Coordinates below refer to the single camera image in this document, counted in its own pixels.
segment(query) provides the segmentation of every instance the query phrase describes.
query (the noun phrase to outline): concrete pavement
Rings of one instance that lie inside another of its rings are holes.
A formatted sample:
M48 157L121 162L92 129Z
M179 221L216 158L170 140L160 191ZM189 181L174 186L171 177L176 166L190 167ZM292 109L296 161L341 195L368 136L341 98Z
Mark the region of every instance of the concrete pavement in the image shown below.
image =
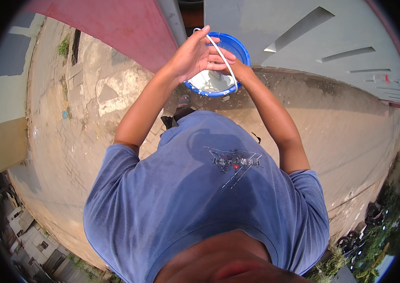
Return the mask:
M12 167L10 177L33 216L63 246L89 263L105 263L87 242L82 214L85 200L112 144L119 121L151 79L134 60L81 34L78 63L62 66L57 45L74 29L48 18L40 33L29 74L29 160ZM312 169L323 185L337 237L365 217L400 148L400 109L348 86L305 75L259 72L296 123ZM179 86L163 109L172 115ZM222 98L191 93L196 109L216 111L262 138L278 163L278 150L244 89ZM69 107L72 118L63 119ZM154 152L164 127L160 119L140 150Z

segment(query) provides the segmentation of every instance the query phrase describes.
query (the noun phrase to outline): blue t-shirt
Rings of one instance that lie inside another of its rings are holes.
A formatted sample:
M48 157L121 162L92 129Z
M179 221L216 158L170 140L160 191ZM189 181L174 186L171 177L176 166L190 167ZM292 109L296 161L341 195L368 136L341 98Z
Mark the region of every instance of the blue t-shirt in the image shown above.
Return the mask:
M152 283L177 253L242 230L277 267L302 275L328 245L322 187L312 170L287 175L244 129L196 111L165 131L140 161L107 148L84 209L94 250L129 283Z

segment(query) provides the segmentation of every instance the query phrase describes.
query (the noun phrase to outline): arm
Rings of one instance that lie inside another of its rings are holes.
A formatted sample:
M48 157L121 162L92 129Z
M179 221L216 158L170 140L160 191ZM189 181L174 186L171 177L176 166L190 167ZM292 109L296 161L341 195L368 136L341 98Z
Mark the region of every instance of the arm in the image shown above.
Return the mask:
M138 154L157 115L180 83L203 70L220 71L226 68L217 50L213 46L206 46L210 43L205 37L208 31L209 26L205 26L194 32L154 75L118 125L115 144L127 145ZM230 64L235 63L233 54L224 49L221 51Z
M309 170L310 165L302 146L301 136L285 107L249 66L237 60L231 67L236 79L254 101L266 129L277 144L280 169L287 174L298 170Z

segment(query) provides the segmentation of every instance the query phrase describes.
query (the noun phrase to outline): foot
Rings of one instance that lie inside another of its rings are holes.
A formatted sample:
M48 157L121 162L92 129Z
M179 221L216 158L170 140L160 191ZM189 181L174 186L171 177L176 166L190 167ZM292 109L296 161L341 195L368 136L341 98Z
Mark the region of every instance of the foot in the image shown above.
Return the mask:
M182 107L190 107L191 106L191 97L189 94L181 95L180 99L178 100L178 108Z

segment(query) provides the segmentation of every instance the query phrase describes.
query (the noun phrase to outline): sky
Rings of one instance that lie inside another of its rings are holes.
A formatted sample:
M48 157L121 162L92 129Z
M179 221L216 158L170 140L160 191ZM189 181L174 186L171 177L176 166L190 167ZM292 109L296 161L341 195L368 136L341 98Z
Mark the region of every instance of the sky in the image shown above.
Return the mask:
M375 279L375 283L378 283L378 281L383 277L384 273L386 273L387 269L390 267L390 264L392 261L394 261L396 257L393 255L386 255L381 263L376 267L379 271L379 276Z

